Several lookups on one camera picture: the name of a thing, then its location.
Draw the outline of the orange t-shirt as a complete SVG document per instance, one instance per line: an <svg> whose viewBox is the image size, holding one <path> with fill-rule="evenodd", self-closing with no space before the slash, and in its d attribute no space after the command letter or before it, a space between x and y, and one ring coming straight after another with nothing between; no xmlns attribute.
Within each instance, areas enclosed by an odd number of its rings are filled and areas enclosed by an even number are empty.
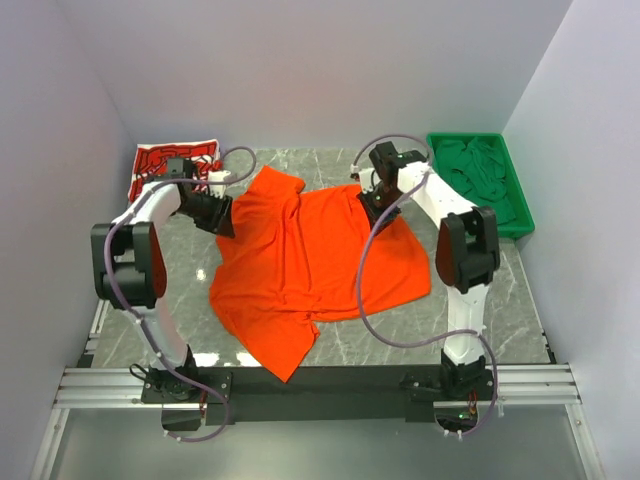
<svg viewBox="0 0 640 480"><path fill-rule="evenodd" d="M373 240L357 185L308 192L261 168L232 207L235 236L209 290L221 324L283 382L312 349L320 322L378 313L431 291L429 259L403 219Z"/></svg>

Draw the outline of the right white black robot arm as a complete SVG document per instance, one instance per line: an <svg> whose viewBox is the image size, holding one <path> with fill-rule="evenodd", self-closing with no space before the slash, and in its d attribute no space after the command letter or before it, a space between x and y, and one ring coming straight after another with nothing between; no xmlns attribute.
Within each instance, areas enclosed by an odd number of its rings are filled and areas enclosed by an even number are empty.
<svg viewBox="0 0 640 480"><path fill-rule="evenodd" d="M371 232L365 245L391 225L400 205L413 201L438 229L436 272L447 289L448 327L441 351L436 393L466 398L481 386L496 387L496 363L483 335L486 298L500 266L497 217L450 187L432 166L433 151L400 152L393 136L378 137L362 148L371 166L352 163L350 175L360 183L358 196Z"/></svg>

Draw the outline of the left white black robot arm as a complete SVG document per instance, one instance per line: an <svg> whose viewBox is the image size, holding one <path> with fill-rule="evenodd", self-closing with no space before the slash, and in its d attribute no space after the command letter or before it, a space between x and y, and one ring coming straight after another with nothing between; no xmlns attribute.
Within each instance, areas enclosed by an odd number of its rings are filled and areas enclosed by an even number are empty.
<svg viewBox="0 0 640 480"><path fill-rule="evenodd" d="M172 319L158 231L172 215L181 214L201 230L232 237L233 200L226 189L236 181L227 170L200 180L190 160L172 158L167 172L148 180L123 214L91 229L95 291L135 326L149 358L145 385L170 402L201 398L223 403L226 397L201 379Z"/></svg>

